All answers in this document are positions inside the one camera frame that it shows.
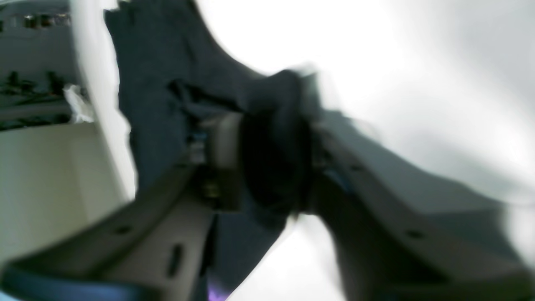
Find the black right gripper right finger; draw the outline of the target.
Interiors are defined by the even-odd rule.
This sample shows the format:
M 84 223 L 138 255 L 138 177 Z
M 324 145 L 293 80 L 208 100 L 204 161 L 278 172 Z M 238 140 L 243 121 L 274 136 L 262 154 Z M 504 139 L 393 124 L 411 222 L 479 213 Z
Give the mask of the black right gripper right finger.
M 333 237 L 348 300 L 533 301 L 534 267 L 506 228 L 514 208 L 418 169 L 340 113 L 309 127 L 309 212 Z

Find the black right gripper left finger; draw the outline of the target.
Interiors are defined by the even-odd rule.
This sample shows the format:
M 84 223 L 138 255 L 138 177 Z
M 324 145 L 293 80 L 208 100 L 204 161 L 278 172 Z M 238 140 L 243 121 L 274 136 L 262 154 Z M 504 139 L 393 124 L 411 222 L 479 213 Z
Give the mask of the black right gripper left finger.
M 2 290 L 25 301 L 189 301 L 216 213 L 240 208 L 242 118 L 202 122 L 153 187 L 85 231 L 7 263 Z

